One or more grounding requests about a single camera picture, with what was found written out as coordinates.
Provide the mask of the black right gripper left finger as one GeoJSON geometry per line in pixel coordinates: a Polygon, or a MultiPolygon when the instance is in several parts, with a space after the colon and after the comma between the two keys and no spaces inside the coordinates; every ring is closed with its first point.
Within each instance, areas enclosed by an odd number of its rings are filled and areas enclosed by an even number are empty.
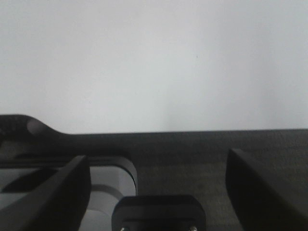
{"type": "Polygon", "coordinates": [[[90,167],[86,156],[67,165],[18,200],[16,231],[77,231],[90,199],[90,167]]]}

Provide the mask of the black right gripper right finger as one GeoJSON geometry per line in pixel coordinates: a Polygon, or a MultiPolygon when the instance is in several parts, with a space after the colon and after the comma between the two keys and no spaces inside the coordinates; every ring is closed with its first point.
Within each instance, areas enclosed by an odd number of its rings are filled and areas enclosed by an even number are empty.
{"type": "Polygon", "coordinates": [[[306,231],[308,192],[270,171],[251,154],[230,149],[228,197],[245,231],[306,231]]]}

